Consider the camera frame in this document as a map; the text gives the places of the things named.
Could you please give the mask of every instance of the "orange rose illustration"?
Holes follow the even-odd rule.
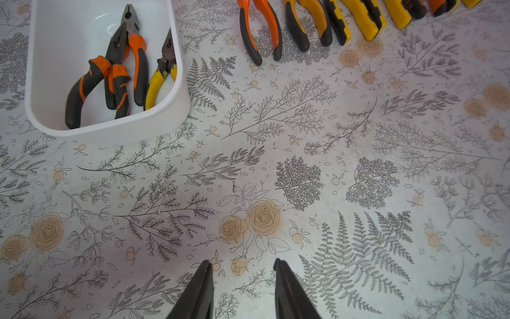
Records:
[[[220,236],[226,240],[233,240],[237,243],[237,238],[241,236],[248,224],[237,216],[227,216],[220,221]]]
[[[502,111],[510,109],[510,91],[501,84],[488,85],[483,90],[483,95],[496,109]]]
[[[340,62],[346,67],[354,67],[360,61],[360,57],[354,50],[346,50],[340,55]]]
[[[383,52],[383,41],[380,37],[368,41],[364,36],[361,36],[356,41],[356,45],[361,52],[369,57],[375,57]]]
[[[240,276],[245,272],[246,266],[248,266],[248,260],[245,257],[238,257],[232,261],[232,273]]]
[[[15,295],[24,289],[23,285],[25,284],[25,276],[23,274],[19,274],[13,279],[9,281],[9,294]]]
[[[481,118],[486,117],[488,107],[483,101],[472,99],[467,100],[464,103],[464,109],[466,110],[466,113],[468,113],[469,115],[475,118]]]
[[[54,248],[64,234],[64,224],[58,215],[48,215],[36,222],[30,232],[30,242],[35,249]]]
[[[255,202],[248,210],[248,228],[257,235],[270,235],[280,224],[280,210],[270,199]]]
[[[0,258],[4,263],[9,263],[11,260],[17,260],[21,253],[27,250],[30,246],[30,241],[21,236],[14,235],[7,238],[2,244],[2,254]]]

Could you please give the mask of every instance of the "botanical pattern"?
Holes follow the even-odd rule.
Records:
[[[172,0],[188,119],[105,147],[30,123],[32,1],[0,1],[1,317],[166,317],[206,259],[211,318],[274,317],[280,258],[322,318],[510,318],[510,2],[371,41],[339,2],[329,47],[298,4],[307,52],[270,2],[257,66],[236,1]]]

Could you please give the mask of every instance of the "floral tablecloth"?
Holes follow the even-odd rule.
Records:
[[[344,47],[283,29],[255,66],[238,5],[173,1],[188,120],[118,147],[24,112],[31,3],[0,2],[4,318],[164,318],[204,259],[214,319],[274,316],[276,257],[323,318],[510,317],[510,2]]]

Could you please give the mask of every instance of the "rubber grip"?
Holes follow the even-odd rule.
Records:
[[[299,0],[299,3],[312,14],[322,45],[330,46],[333,43],[333,32],[322,4],[319,0]]]
[[[464,4],[466,5],[466,7],[473,8],[478,3],[480,3],[481,0],[463,0],[463,1],[464,1]]]
[[[117,109],[117,103],[115,103],[115,92],[113,88],[113,77],[111,74],[105,80],[105,101],[106,107],[110,110]]]
[[[138,106],[143,106],[149,85],[149,63],[145,54],[147,44],[143,37],[137,33],[130,34],[127,40],[135,54],[135,79],[133,83],[135,103]]]
[[[397,25],[397,28],[404,29],[411,23],[413,19],[409,14],[409,11],[403,5],[402,0],[384,0],[386,7],[390,12],[391,18]]]
[[[413,19],[419,20],[427,14],[427,7],[421,0],[402,0],[402,5]]]
[[[351,32],[347,26],[347,23],[345,22],[345,18],[342,15],[342,12],[338,8],[337,0],[327,0],[324,7],[326,9],[326,13],[329,16],[331,28],[337,35],[338,42],[340,45],[344,46],[349,42],[351,38]]]
[[[128,81],[131,77],[128,70],[121,64],[115,64],[112,68],[113,86],[115,88],[115,101],[117,101],[117,112],[115,118],[121,118],[129,114]]]
[[[89,60],[90,69],[71,88],[65,104],[65,124],[70,129],[79,128],[82,119],[82,107],[87,96],[110,72],[110,62],[98,56]]]
[[[372,20],[367,7],[362,0],[342,0],[342,2],[349,8],[356,24],[367,40],[373,40],[379,33],[379,28]]]
[[[250,24],[248,22],[249,16],[248,11],[241,8],[239,10],[239,26],[241,28],[241,37],[243,38],[244,46],[248,51],[248,55],[253,60],[255,65],[262,65],[262,57],[260,56],[259,50],[253,41],[250,31]]]
[[[446,12],[446,1],[445,0],[429,0],[430,9],[434,17],[440,16]]]
[[[310,49],[310,41],[303,26],[299,22],[299,17],[296,13],[296,0],[284,0],[285,3],[285,21],[289,28],[290,34],[294,39],[297,47],[302,51],[306,52]]]

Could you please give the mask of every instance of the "white plastic container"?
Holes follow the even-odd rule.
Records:
[[[25,109],[37,129],[56,137],[119,145],[169,133],[186,120],[191,103],[171,1],[131,0],[129,3],[133,4],[140,20],[139,33],[147,43],[149,80],[162,55],[168,28],[172,29],[178,69],[175,83],[169,76],[159,92],[157,104],[143,111],[133,99],[135,58],[131,51],[124,62],[132,78],[127,86],[130,115],[114,120],[115,110],[106,107],[104,83],[100,82],[85,100],[81,127],[73,130],[66,127],[67,95],[88,71],[88,60],[106,54],[127,3],[121,0],[33,0]]]

